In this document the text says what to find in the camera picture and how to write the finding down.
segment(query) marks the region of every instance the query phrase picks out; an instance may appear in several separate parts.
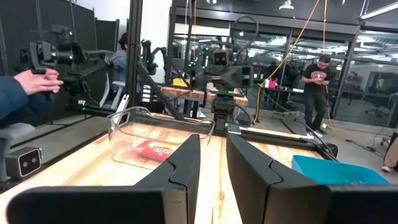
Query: teal box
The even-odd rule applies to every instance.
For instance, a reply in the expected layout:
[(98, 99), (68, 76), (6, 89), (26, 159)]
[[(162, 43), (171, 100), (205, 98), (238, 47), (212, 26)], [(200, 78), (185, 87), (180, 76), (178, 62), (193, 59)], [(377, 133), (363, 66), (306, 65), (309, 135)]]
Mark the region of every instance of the teal box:
[(293, 156), (292, 169), (325, 185), (390, 184), (379, 173), (367, 167), (307, 156)]

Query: wooden table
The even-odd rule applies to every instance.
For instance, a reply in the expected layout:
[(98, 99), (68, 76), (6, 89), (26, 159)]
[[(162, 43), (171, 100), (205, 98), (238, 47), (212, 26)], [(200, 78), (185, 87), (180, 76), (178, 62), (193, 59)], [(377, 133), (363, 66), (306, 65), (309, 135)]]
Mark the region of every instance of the wooden table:
[[(184, 140), (191, 135), (191, 133), (186, 131), (160, 128), (146, 124), (138, 125), (141, 125), (140, 132), (144, 133), (147, 138), (161, 141), (181, 140), (181, 138)], [(292, 138), (299, 137), (285, 133), (281, 135), (288, 135)], [(115, 141), (113, 141), (113, 146), (108, 141), (108, 135), (104, 135), (95, 142), (43, 170), (41, 173), (1, 194), (0, 223), (7, 223), (6, 207), (8, 201), (18, 193), (33, 187), (57, 185), (134, 185), (148, 175), (151, 172), (149, 169), (113, 160), (115, 154), (129, 150), (131, 141), (133, 141), (131, 136), (128, 138), (121, 134), (114, 136)], [(289, 167), (291, 166), (292, 156), (295, 154), (321, 157), (316, 152), (301, 149), (261, 144), (258, 142), (251, 142), (251, 144)], [(202, 148), (195, 223), (242, 223), (228, 175), (225, 148), (226, 139), (217, 136), (211, 137), (207, 147)]]
[[(163, 94), (165, 95), (170, 95), (170, 96), (180, 96), (183, 95), (182, 98), (189, 98), (189, 100), (203, 100), (204, 92), (202, 91), (191, 91), (183, 88), (175, 88), (175, 87), (162, 87), (160, 89)], [(215, 93), (207, 93), (207, 100), (208, 101), (213, 101), (216, 97)], [(241, 106), (247, 106), (248, 105), (248, 99), (246, 97), (234, 97), (235, 103), (239, 104)]]

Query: concrete floor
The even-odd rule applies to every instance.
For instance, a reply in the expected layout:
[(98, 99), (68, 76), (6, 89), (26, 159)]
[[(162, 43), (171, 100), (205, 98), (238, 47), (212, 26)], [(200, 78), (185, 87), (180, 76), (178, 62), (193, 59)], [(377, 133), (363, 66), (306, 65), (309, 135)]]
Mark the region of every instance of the concrete floor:
[[(210, 118), (210, 109), (204, 108), (202, 112)], [(254, 114), (254, 110), (249, 108), (249, 114)], [(82, 120), (84, 117), (77, 116), (74, 118), (56, 121), (56, 125), (44, 125), (38, 127), (34, 133), (27, 138), (31, 138), (35, 135), (42, 134), (56, 128), (60, 128), (59, 124), (70, 124), (78, 120)], [(260, 122), (262, 125), (256, 125), (256, 128), (267, 128), (274, 131), (280, 131), (285, 133), (291, 133), (284, 123), (296, 134), (305, 134), (305, 128), (300, 121), (293, 121), (292, 117), (282, 117), (269, 111), (261, 111)], [(335, 122), (335, 132), (328, 130), (328, 134), (323, 137), (325, 142), (332, 142), (339, 147), (338, 159), (341, 162), (347, 162), (352, 164), (358, 164), (372, 168), (393, 183), (398, 184), (398, 174), (392, 172), (385, 174), (381, 172), (380, 168), (382, 165), (382, 158), (375, 155), (372, 152), (365, 151), (359, 146), (346, 142), (345, 139), (352, 139), (360, 142), (365, 146), (372, 146), (381, 153), (385, 154), (387, 146), (380, 146), (380, 140), (382, 137), (388, 136), (393, 130), (387, 128), (380, 128), (375, 126), (368, 126), (365, 124), (354, 124), (347, 122)], [(24, 146), (35, 146), (41, 147), (44, 155), (44, 162), (47, 162), (60, 154), (67, 152), (69, 149), (76, 147), (77, 145), (87, 141), (87, 139), (93, 138), (100, 133), (103, 133), (108, 128), (108, 121), (106, 118), (94, 117), (73, 126), (64, 128), (63, 130), (54, 132), (40, 139), (28, 142), (27, 144), (16, 147), (13, 150)]]

